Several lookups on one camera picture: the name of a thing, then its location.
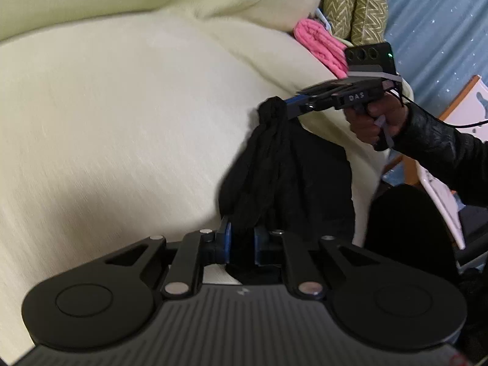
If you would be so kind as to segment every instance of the ribbed gray panel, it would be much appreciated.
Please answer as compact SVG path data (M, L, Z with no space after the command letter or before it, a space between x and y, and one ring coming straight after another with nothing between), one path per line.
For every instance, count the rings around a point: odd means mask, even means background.
M488 0L388 0L385 38L415 101L439 114L474 74L488 78Z
M455 356L449 346L403 355L367 347L338 329L321 303L282 285L204 285L191 299L165 303L122 345L86 354L39 346L17 365L446 366Z

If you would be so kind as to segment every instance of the folded black clothing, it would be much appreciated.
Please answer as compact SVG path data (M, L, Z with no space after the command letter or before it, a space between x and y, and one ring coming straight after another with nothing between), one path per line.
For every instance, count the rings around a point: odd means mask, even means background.
M258 107L259 125L226 175L219 193L232 224L231 264L254 265L253 228L287 230L305 242L324 235L352 241L351 167L337 144L288 120L279 97Z

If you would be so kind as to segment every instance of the person's arm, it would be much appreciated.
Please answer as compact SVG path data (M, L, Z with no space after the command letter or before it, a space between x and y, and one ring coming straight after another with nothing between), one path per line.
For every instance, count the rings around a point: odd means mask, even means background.
M415 104L401 106L393 96L371 103L370 114L386 116L395 150L425 167L433 176L458 192L465 204L488 206L488 143L462 134L433 118ZM346 112L351 130L366 143L374 143L379 128L372 118Z

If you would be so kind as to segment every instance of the black pants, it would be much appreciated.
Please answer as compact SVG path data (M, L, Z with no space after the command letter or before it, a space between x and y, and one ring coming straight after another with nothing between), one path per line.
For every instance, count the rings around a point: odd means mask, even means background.
M364 247L452 283L459 280L444 219L415 187L402 184L373 201Z

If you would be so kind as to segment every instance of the blue curtain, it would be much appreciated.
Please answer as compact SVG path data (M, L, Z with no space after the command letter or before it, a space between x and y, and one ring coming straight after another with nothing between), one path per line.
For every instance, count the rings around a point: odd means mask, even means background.
M474 74L488 78L488 0L388 0L385 38L415 100L438 115Z

